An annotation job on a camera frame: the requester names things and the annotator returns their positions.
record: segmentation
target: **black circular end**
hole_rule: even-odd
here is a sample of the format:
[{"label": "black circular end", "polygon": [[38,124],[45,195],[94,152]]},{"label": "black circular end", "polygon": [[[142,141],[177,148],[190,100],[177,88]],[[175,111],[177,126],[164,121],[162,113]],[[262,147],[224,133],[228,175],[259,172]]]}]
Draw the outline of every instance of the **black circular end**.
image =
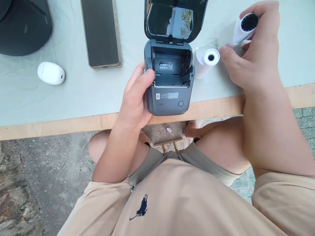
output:
[{"label": "black circular end", "polygon": [[209,55],[209,56],[208,56],[208,60],[209,60],[209,61],[213,61],[213,60],[214,60],[214,55],[212,55],[212,54]]},{"label": "black circular end", "polygon": [[256,28],[257,24],[258,24],[258,17],[254,13],[252,13],[243,18],[241,22],[241,28],[245,32],[249,32],[249,31],[252,31],[254,28]]}]

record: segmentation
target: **wooden frame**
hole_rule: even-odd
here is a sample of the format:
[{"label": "wooden frame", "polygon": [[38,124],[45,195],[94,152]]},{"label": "wooden frame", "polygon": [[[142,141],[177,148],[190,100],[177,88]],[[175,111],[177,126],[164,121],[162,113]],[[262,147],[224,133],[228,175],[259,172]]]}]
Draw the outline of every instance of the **wooden frame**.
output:
[{"label": "wooden frame", "polygon": [[[315,106],[315,83],[285,89],[293,108]],[[189,110],[178,116],[153,116],[148,125],[240,115],[243,113],[244,95],[194,102]],[[77,133],[113,127],[118,113],[87,116],[67,120],[0,127],[0,140],[21,139],[48,135]]]}]

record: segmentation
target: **smartphone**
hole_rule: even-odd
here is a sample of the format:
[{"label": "smartphone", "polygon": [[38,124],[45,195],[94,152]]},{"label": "smartphone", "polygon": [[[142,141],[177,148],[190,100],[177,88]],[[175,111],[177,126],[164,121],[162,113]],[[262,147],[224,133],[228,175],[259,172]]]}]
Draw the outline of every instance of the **smartphone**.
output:
[{"label": "smartphone", "polygon": [[115,0],[81,0],[89,66],[122,65]]}]

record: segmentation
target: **hand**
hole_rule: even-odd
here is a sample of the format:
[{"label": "hand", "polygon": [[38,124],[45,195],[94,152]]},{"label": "hand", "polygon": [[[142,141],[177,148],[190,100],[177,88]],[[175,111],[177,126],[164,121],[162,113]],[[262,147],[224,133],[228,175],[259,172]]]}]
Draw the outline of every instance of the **hand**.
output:
[{"label": "hand", "polygon": [[255,13],[259,22],[252,41],[243,46],[247,50],[241,58],[235,51],[224,45],[219,52],[230,74],[231,80],[246,92],[269,89],[275,83],[281,84],[278,72],[278,29],[280,23],[277,1],[258,2],[240,14]]},{"label": "hand", "polygon": [[147,108],[145,91],[153,83],[155,73],[149,69],[144,74],[144,69],[144,62],[142,62],[129,79],[117,119],[121,125],[139,131],[152,116]]}]

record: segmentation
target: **gray shorts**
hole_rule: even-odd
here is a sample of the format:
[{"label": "gray shorts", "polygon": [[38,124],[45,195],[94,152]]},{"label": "gray shorts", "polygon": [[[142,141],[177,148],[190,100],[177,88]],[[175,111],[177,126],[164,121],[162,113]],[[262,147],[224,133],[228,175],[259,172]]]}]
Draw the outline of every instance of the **gray shorts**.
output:
[{"label": "gray shorts", "polygon": [[198,169],[206,171],[219,179],[222,183],[230,186],[234,180],[239,178],[241,174],[233,174],[218,164],[210,160],[200,149],[196,146],[195,142],[198,141],[195,138],[193,142],[182,152],[169,151],[166,154],[159,152],[155,148],[150,146],[150,151],[147,157],[144,159],[140,167],[129,177],[131,188],[140,183],[145,177],[147,177],[159,164],[165,160],[172,158],[189,163]]}]

